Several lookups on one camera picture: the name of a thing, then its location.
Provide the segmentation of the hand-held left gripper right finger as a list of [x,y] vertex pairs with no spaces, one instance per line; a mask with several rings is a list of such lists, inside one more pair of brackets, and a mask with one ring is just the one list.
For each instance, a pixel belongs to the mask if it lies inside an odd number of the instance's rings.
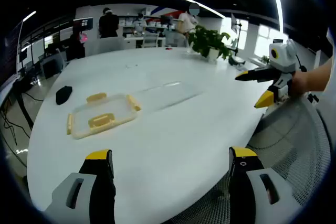
[[293,191],[248,148],[229,148],[230,223],[290,223],[301,209]]

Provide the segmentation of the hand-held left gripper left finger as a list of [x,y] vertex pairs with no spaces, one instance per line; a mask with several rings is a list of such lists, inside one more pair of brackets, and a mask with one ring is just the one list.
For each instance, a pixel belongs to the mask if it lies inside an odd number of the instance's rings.
[[53,223],[115,223],[113,179],[112,150],[92,152],[54,189],[44,214]]

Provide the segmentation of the person's right hand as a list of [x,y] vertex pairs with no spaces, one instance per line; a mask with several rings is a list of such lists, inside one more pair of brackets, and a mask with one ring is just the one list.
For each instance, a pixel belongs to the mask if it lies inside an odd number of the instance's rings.
[[309,72],[296,71],[292,76],[290,94],[292,96],[302,95],[313,89]]

